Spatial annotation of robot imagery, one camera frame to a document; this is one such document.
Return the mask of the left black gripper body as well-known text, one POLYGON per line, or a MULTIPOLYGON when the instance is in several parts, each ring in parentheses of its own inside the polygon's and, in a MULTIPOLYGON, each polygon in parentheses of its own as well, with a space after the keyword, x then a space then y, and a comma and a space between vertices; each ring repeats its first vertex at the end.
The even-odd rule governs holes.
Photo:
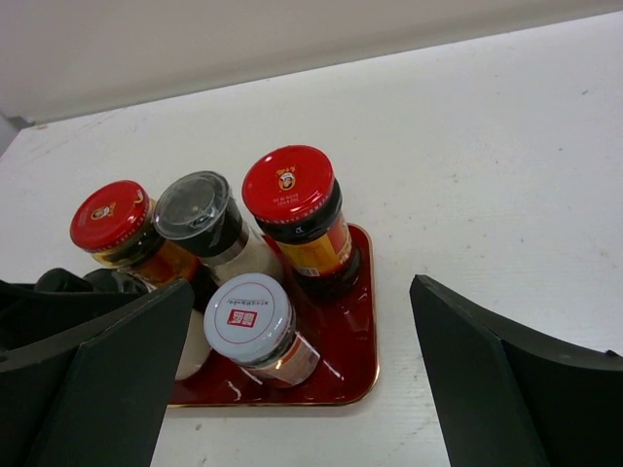
POLYGON ((33 284, 1 283, 1 348, 13 350, 99 318, 146 294, 139 279, 111 269, 81 277, 46 271, 33 284))

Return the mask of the grey lid spice jar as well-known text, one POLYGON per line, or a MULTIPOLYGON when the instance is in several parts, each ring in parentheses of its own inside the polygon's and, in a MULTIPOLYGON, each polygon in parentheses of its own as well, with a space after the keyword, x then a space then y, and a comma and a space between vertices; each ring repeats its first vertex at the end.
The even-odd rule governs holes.
POLYGON ((205 309, 203 330, 218 354, 276 387, 303 383, 320 362, 283 286, 263 273, 241 274, 220 286, 205 309))

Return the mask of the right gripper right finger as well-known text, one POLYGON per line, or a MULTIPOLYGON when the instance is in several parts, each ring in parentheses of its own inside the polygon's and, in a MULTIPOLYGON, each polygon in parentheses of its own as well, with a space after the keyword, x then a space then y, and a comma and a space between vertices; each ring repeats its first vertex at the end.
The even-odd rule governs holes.
POLYGON ((410 299, 451 465, 621 465, 621 355, 547 336, 426 275, 410 299))

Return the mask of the clear cap grinder bottle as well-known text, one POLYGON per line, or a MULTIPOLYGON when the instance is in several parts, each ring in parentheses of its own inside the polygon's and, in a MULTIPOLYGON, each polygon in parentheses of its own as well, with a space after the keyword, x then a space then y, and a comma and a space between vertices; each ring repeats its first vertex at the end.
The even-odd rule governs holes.
POLYGON ((230 184, 217 172, 176 180, 158 199, 153 220, 161 236, 200 259, 217 285, 250 272, 283 279, 281 261, 242 218, 230 184))

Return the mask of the black cap white bottle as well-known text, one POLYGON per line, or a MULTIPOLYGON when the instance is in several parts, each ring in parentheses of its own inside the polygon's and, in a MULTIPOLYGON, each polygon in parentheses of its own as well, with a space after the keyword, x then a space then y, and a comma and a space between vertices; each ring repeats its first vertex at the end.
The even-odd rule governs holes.
MULTIPOLYGON (((95 289, 104 292, 140 293, 155 290, 140 278, 113 269, 95 269, 83 276, 95 289)), ((202 325, 202 314, 194 309, 190 315, 186 340, 178 363, 175 379, 183 380, 194 375, 205 363, 211 347, 202 325)))

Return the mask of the red lid dark sauce jar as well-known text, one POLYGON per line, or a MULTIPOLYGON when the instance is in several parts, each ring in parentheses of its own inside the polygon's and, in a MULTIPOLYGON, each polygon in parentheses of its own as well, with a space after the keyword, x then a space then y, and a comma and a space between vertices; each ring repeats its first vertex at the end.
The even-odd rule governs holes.
POLYGON ((242 200, 312 298, 342 297, 356 283, 360 254, 342 212, 332 163, 309 145, 269 152, 247 171, 242 200))

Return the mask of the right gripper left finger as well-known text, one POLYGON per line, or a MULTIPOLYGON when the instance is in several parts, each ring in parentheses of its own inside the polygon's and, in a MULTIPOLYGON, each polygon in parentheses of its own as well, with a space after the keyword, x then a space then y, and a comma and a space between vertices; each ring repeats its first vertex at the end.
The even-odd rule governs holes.
POLYGON ((186 340, 179 280, 29 345, 1 348, 5 466, 147 466, 186 340))

